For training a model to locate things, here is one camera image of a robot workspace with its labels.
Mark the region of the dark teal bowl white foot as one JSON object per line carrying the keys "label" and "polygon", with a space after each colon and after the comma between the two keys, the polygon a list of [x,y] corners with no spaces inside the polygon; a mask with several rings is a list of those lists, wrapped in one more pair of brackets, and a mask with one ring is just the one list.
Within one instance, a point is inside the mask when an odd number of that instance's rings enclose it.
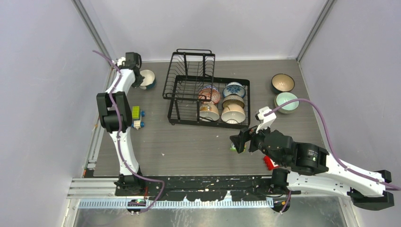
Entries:
{"label": "dark teal bowl white foot", "polygon": [[140,72],[141,76],[144,77],[143,82],[139,86],[143,90],[152,89],[156,85],[156,76],[151,70],[142,70]]}

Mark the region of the blue white patterned bowl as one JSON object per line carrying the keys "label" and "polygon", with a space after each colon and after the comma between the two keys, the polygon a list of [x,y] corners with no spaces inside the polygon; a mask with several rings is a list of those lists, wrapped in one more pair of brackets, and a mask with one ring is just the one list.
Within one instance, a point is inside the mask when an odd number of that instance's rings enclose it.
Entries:
{"label": "blue white patterned bowl", "polygon": [[241,83],[230,82],[224,87],[222,94],[224,98],[229,95],[237,95],[241,98],[244,98],[246,91],[245,87]]}

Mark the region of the black wire dish rack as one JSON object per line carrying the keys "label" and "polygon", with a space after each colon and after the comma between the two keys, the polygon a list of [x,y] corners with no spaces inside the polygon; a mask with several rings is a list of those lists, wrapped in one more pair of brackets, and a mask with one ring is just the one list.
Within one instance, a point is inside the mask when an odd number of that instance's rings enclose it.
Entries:
{"label": "black wire dish rack", "polygon": [[[171,56],[162,96],[170,101],[167,114],[172,124],[241,129],[250,125],[250,81],[214,76],[215,54],[204,49],[176,49]],[[212,103],[223,111],[224,89],[237,82],[244,88],[245,119],[229,124],[221,119],[201,116],[201,106]]]}

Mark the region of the teal bowl tan interior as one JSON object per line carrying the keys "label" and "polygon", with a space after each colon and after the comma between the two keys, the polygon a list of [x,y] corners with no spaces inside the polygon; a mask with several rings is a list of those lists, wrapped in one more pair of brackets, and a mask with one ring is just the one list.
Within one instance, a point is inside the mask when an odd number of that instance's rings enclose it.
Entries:
{"label": "teal bowl tan interior", "polygon": [[276,74],[271,79],[271,89],[276,94],[290,92],[295,88],[294,79],[287,74]]}

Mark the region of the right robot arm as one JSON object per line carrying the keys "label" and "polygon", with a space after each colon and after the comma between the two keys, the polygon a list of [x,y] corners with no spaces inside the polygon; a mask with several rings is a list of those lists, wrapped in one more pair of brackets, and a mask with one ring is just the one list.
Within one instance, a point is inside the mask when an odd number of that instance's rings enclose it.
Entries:
{"label": "right robot arm", "polygon": [[311,143],[295,142],[278,130],[256,131],[243,128],[230,136],[236,151],[242,153],[246,142],[249,152],[257,150],[273,162],[270,189],[276,194],[294,191],[331,194],[350,200],[364,210],[393,207],[394,195],[385,184],[391,182],[386,170],[367,171],[349,163],[340,164],[333,154]]}

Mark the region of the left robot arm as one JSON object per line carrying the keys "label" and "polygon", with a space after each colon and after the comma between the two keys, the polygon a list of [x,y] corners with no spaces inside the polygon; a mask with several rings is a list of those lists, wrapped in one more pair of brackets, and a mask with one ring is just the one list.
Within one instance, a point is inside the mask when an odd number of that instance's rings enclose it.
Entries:
{"label": "left robot arm", "polygon": [[113,82],[104,92],[96,95],[96,103],[100,124],[112,138],[119,161],[116,195],[139,196],[145,190],[145,180],[133,152],[133,118],[127,94],[130,88],[138,87],[143,82],[144,78],[139,71],[142,65],[141,55],[127,52],[116,61],[104,54],[101,56],[115,69]]}

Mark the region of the green owl block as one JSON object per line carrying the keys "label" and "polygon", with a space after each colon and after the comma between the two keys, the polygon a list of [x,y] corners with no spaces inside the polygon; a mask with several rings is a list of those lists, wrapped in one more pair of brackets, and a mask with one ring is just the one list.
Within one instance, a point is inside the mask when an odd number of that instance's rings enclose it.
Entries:
{"label": "green owl block", "polygon": [[230,150],[231,150],[231,151],[234,151],[234,152],[237,152],[237,149],[236,149],[234,143],[231,143],[231,145],[230,145]]}

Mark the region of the cream bowl right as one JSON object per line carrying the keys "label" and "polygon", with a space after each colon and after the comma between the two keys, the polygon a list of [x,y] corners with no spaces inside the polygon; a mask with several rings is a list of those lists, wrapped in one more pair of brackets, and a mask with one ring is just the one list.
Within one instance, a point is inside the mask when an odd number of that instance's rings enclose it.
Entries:
{"label": "cream bowl right", "polygon": [[238,104],[229,104],[223,108],[221,120],[229,124],[240,124],[246,119],[244,109]]}

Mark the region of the cream bowl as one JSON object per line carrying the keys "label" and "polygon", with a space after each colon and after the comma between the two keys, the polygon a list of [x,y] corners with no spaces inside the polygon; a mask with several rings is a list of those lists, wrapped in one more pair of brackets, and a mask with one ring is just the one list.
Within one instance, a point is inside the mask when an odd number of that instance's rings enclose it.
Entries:
{"label": "cream bowl", "polygon": [[215,122],[220,119],[218,108],[213,103],[203,103],[199,107],[199,118],[205,122]]}
{"label": "cream bowl", "polygon": [[238,104],[229,104],[223,108],[221,120],[229,124],[240,124],[246,119],[244,109]]}

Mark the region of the yellow blue toy block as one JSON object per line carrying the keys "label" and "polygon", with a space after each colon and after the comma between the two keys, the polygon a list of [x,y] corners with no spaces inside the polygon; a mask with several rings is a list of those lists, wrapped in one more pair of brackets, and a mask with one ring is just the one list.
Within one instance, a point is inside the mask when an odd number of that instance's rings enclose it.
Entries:
{"label": "yellow blue toy block", "polygon": [[142,118],[145,116],[145,112],[141,109],[140,106],[132,107],[132,127],[139,130],[145,126]]}

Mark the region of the red grid block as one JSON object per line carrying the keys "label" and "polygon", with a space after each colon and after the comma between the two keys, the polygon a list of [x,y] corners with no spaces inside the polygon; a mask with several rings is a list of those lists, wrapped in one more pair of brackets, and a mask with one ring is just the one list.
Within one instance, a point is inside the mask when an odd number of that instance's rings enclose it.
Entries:
{"label": "red grid block", "polygon": [[269,171],[279,168],[280,166],[276,164],[273,160],[271,160],[268,156],[263,158],[263,161]]}

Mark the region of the brown rimmed stacked bowl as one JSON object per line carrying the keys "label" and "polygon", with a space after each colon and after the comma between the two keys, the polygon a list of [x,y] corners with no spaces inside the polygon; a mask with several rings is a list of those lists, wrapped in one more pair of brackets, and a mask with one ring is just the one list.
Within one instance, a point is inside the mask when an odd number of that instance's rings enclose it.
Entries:
{"label": "brown rimmed stacked bowl", "polygon": [[239,105],[242,108],[245,107],[244,100],[240,96],[235,95],[235,94],[231,94],[231,95],[226,96],[223,99],[222,107],[226,108],[230,104],[236,104],[236,105]]}

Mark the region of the cream bowl left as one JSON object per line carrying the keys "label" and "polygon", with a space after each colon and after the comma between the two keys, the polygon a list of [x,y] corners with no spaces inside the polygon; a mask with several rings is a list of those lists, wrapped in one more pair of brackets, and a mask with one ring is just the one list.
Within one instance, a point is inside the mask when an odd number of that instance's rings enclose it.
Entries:
{"label": "cream bowl left", "polygon": [[199,118],[205,122],[215,122],[220,119],[218,108],[213,103],[203,103],[199,107]]}

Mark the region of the red patterned bowl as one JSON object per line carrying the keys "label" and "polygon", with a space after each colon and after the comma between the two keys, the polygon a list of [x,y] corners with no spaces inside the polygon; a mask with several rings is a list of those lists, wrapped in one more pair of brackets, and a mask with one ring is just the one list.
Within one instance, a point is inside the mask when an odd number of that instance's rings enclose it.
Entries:
{"label": "red patterned bowl", "polygon": [[206,87],[198,93],[198,99],[211,102],[213,104],[218,104],[221,100],[221,95],[217,89]]}

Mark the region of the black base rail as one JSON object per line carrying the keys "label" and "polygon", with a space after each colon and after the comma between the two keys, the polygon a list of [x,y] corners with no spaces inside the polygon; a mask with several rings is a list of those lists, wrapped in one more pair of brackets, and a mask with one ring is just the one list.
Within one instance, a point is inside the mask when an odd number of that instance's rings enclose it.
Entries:
{"label": "black base rail", "polygon": [[271,182],[271,175],[151,176],[165,187],[158,201],[262,201],[266,197],[287,195],[288,189]]}

